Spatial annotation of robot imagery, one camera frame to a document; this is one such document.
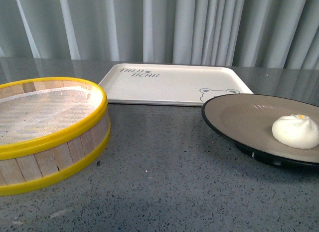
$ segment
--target black plate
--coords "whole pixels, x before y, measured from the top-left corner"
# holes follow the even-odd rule
[[[307,115],[319,124],[319,107],[275,96],[223,95],[202,107],[205,122],[216,133],[257,161],[282,168],[319,167],[319,146],[297,149],[274,138],[273,123],[291,114]]]

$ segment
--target curtain fold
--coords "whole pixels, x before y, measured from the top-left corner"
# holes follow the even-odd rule
[[[0,0],[0,56],[319,69],[319,0]]]

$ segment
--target gray countertop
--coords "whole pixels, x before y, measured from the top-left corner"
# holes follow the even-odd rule
[[[118,62],[0,58],[0,82],[75,76],[99,83]],[[257,94],[319,105],[319,72],[232,69]],[[76,175],[0,197],[0,231],[319,231],[319,170],[241,153],[200,107],[110,104],[110,143]]]

